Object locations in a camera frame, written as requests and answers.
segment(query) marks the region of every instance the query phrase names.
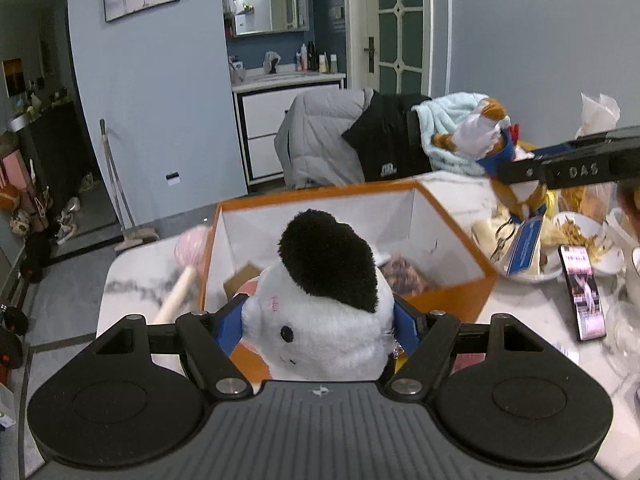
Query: phone screen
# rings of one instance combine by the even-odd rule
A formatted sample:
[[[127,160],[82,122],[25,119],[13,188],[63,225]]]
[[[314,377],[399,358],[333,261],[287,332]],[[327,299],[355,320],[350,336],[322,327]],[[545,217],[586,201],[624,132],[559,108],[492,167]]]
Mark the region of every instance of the phone screen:
[[[560,259],[569,297],[574,304],[581,341],[607,335],[600,295],[587,249],[582,246],[560,246]]]

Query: hand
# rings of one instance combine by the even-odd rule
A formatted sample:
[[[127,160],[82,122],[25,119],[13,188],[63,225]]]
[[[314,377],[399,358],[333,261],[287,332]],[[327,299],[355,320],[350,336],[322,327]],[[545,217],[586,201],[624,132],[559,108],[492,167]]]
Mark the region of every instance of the hand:
[[[636,202],[634,200],[634,190],[621,189],[618,187],[618,203],[629,218],[631,227],[636,232],[636,236],[640,238],[640,210],[636,208]]]

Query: brown plush toy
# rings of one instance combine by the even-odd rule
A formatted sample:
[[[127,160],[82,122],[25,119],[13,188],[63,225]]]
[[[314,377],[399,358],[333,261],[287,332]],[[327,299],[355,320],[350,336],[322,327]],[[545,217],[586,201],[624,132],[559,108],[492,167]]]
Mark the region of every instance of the brown plush toy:
[[[491,187],[512,218],[524,221],[546,211],[546,186],[538,181],[507,186],[496,179],[498,165],[533,154],[517,146],[518,129],[509,126],[504,107],[495,99],[479,102],[452,134],[435,134],[434,146],[475,160],[491,178]]]

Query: white plush toy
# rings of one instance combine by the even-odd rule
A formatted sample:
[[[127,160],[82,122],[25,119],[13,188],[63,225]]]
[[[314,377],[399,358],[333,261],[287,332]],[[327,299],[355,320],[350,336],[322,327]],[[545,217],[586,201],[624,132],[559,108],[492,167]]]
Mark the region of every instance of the white plush toy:
[[[275,380],[377,380],[394,350],[394,297],[369,245],[327,212],[299,213],[280,261],[242,308],[242,334]]]

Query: vanity cabinet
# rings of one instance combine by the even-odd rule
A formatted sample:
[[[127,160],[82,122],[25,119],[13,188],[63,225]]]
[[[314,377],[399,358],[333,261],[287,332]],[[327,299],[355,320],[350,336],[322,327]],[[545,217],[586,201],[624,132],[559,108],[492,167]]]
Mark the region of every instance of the vanity cabinet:
[[[260,82],[233,87],[238,141],[249,190],[282,177],[273,141],[293,99],[311,89],[339,89],[343,79],[344,74],[318,74],[283,80],[277,86],[271,81],[266,88]]]

